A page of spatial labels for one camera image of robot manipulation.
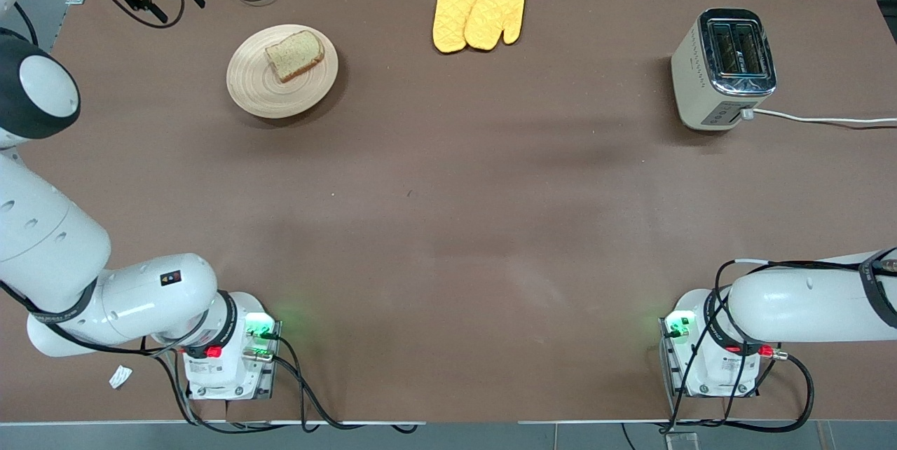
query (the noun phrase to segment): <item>toaster power cord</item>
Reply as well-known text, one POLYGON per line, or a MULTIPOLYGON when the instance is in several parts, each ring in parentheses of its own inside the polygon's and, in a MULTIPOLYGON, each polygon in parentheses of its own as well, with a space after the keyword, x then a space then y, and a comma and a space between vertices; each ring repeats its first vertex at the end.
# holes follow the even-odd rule
MULTIPOLYGON (((797 117, 797 115, 785 114, 774 109, 752 109, 754 114, 771 115, 772 117, 787 118, 789 121, 797 122, 817 122, 824 124, 893 124, 891 126, 878 126, 878 128, 897 128, 897 117, 885 118, 837 118, 837 117, 797 117)), ((749 109, 744 109, 744 118, 749 118, 747 114, 749 109)), ((847 126, 848 128, 856 128, 856 126, 847 126)))

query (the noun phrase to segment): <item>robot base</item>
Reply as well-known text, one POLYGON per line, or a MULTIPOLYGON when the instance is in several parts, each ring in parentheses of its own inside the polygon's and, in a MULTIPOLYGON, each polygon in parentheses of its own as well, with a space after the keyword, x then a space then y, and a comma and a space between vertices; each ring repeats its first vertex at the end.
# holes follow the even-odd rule
MULTIPOLYGON (((259 339, 251 334, 253 322, 247 321, 247 315, 265 315, 265 309, 255 297, 244 292, 231 292, 234 303, 237 303, 237 322, 233 337, 227 345, 221 347, 220 357, 206 357, 201 360, 184 357, 186 379, 189 381, 190 399, 237 401, 250 399, 268 399, 271 397, 275 366, 270 358, 248 357, 246 350, 253 350, 259 339)), ((278 334, 280 323, 270 319, 268 332, 278 334)), ((278 353, 279 342, 269 343, 269 357, 278 353)))
MULTIPOLYGON (((704 331, 704 301, 711 291, 696 289, 685 293, 676 303, 676 309, 660 324, 660 362, 663 367, 664 384, 667 395, 672 398, 679 394, 682 387, 682 376, 689 361, 692 350, 699 336, 704 331), (673 338, 669 334, 679 329, 685 334, 673 338)), ((688 372, 683 395, 689 397, 729 397, 732 395, 734 381, 741 368, 742 357, 720 347, 715 341, 705 336, 701 348, 695 355, 695 362, 688 372)), ((736 397, 754 395, 754 381, 760 369, 760 357, 757 354, 745 357, 744 369, 736 390, 736 397)))

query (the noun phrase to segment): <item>yellow oven mitt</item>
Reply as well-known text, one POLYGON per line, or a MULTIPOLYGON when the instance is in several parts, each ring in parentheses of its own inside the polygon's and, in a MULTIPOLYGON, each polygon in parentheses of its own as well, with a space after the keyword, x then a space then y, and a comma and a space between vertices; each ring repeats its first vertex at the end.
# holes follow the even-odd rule
POLYGON ((464 28, 464 39, 473 48, 492 50, 504 32, 504 42, 507 45, 513 44, 520 38, 524 2, 525 0, 477 0, 464 28))
POLYGON ((433 45, 439 52, 457 52, 467 45, 464 28, 477 0, 436 0, 433 18, 433 45))

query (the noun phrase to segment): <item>small white tag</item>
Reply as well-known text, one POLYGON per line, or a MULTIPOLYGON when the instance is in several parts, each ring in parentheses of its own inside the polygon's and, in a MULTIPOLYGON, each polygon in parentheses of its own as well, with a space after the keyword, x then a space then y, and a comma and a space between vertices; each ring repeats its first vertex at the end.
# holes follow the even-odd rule
POLYGON ((115 370, 115 374, 109 379, 109 385, 112 386, 113 389, 118 389, 118 387, 121 387, 121 384, 125 383, 125 380, 127 380, 133 372, 134 370, 130 367, 119 365, 118 369, 115 370))

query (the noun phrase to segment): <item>brown table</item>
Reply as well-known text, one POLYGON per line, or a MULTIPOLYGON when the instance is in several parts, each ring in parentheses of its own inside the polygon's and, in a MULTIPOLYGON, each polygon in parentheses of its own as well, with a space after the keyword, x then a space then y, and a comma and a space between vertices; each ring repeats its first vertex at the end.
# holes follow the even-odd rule
MULTIPOLYGON (((893 116, 897 48, 875 0, 528 0, 518 44, 452 56, 430 42, 434 3, 208 0, 157 32, 87 0, 54 51, 81 120, 22 155, 109 230, 113 267, 197 252, 221 287, 256 294, 352 421, 666 418, 657 317, 722 261, 895 243, 897 131, 759 118, 696 133, 669 76, 699 12, 744 6, 779 73, 765 107, 893 116), (260 121, 224 71, 286 22, 329 36, 339 78, 306 115, 260 121)), ((0 315, 2 421, 179 418, 149 361, 42 357, 25 313, 3 298, 0 315), (113 392, 118 363, 135 375, 113 392)), ((814 418, 897 415, 893 344, 788 349, 813 371, 814 418)), ((802 379, 776 369, 735 416, 797 415, 802 379)), ((298 411, 282 376, 275 399, 226 415, 298 411)))

